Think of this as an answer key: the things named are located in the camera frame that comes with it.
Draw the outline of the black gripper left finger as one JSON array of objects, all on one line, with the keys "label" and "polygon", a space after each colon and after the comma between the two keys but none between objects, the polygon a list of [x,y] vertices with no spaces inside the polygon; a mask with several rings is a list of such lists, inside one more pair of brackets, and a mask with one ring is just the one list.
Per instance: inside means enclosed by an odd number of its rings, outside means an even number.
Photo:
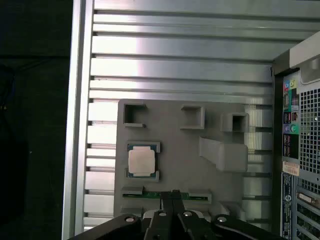
[{"label": "black gripper left finger", "polygon": [[161,209],[151,217],[123,214],[84,231],[76,240],[168,240],[173,218],[172,193],[160,193]]}]

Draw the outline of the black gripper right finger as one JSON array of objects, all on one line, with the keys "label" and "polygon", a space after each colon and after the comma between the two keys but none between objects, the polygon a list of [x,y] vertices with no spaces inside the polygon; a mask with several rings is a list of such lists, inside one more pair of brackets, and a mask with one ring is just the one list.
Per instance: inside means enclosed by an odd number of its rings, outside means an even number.
[{"label": "black gripper right finger", "polygon": [[172,208],[188,240],[282,240],[283,237],[227,214],[211,221],[186,210],[181,192],[172,191]]}]

